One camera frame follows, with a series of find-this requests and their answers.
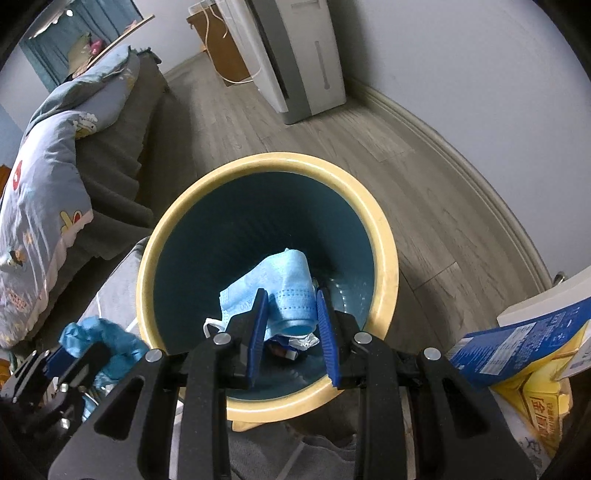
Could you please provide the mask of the light blue face mask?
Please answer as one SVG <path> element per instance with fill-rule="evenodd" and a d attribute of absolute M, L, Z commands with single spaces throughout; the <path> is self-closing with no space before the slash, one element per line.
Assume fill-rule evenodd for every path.
<path fill-rule="evenodd" d="M 269 319 L 264 339 L 304 338 L 315 332 L 317 300 L 307 257 L 301 251 L 287 249 L 264 258 L 221 291 L 221 319 L 205 319 L 204 335 L 209 336 L 212 328 L 224 331 L 233 316 L 252 309 L 259 288 L 269 294 Z"/>

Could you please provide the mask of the yellow rimmed teal trash bin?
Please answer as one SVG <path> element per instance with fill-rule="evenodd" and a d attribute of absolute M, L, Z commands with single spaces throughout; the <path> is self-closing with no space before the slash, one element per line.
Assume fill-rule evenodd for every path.
<path fill-rule="evenodd" d="M 338 394 L 318 340 L 318 289 L 384 338 L 399 260 L 378 201 L 341 167 L 271 152 L 232 161 L 186 189 L 148 240 L 136 286 L 142 339 L 169 354 L 228 329 L 266 292 L 263 365 L 252 390 L 231 390 L 236 430 L 291 419 Z"/>

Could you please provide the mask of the grey checked cushion ottoman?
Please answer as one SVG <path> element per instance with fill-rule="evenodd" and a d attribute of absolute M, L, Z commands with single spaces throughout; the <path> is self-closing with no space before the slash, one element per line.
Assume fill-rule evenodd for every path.
<path fill-rule="evenodd" d="M 98 316 L 138 336 L 135 283 L 147 238 L 137 242 L 90 301 L 84 317 Z M 332 441 L 280 422 L 243 432 L 228 431 L 233 479 L 352 479 L 356 433 Z"/>

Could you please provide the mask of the blue white strawberry box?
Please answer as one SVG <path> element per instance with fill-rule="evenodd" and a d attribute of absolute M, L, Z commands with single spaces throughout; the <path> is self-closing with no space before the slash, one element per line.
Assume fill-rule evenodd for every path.
<path fill-rule="evenodd" d="M 590 301 L 512 325 L 470 333 L 448 359 L 471 383 L 489 387 L 571 353 L 582 344 L 590 321 Z"/>

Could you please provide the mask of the blue cartoon print duvet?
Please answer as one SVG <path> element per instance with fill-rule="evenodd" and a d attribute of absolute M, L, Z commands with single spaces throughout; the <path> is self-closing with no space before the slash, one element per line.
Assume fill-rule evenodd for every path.
<path fill-rule="evenodd" d="M 120 45 L 56 87 L 32 115 L 1 198 L 1 346 L 9 349 L 47 308 L 76 236 L 93 219 L 76 142 L 113 125 L 140 60 Z"/>

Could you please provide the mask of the white grey air purifier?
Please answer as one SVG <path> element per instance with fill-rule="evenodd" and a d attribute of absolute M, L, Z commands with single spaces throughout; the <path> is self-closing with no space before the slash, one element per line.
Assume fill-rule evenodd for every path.
<path fill-rule="evenodd" d="M 284 124 L 346 103 L 327 2 L 233 0 L 216 5 L 252 83 Z"/>

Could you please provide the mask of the wooden side cabinet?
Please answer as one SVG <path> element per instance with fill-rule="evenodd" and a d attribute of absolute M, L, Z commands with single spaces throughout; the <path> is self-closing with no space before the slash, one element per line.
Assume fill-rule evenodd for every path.
<path fill-rule="evenodd" d="M 186 21 L 197 32 L 215 73 L 226 86 L 250 81 L 242 54 L 214 1 L 198 1 L 190 6 Z"/>

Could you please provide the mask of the teal window curtain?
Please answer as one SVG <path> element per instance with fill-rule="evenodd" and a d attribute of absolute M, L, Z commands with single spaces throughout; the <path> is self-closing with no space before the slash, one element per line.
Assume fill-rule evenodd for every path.
<path fill-rule="evenodd" d="M 77 42 L 109 44 L 143 19 L 133 1 L 54 1 L 48 9 L 53 6 L 58 10 L 19 43 L 48 91 L 69 76 L 69 53 Z"/>

